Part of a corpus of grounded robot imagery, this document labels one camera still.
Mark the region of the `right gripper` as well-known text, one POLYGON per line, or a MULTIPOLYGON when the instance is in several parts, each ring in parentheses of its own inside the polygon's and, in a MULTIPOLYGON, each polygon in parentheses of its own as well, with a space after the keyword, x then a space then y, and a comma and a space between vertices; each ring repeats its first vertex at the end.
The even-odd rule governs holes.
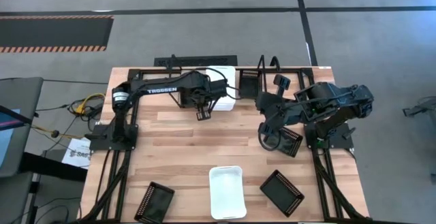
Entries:
POLYGON ((264 115, 265 121, 260 123, 260 133, 272 133, 285 125, 300 122, 300 105, 292 99, 282 97, 284 90, 288 90, 291 80, 277 74, 273 83, 277 86, 276 94, 260 93, 256 98, 256 109, 264 115))

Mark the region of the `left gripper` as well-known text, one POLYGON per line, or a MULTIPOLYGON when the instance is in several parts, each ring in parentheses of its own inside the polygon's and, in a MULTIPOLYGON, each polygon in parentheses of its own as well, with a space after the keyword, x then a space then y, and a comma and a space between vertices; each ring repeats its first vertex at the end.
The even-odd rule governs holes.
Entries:
POLYGON ((191 78, 192 87, 188 92, 188 107, 197 108, 197 119, 205 121, 211 118, 209 112, 209 105, 211 98, 210 91, 210 78, 191 78))

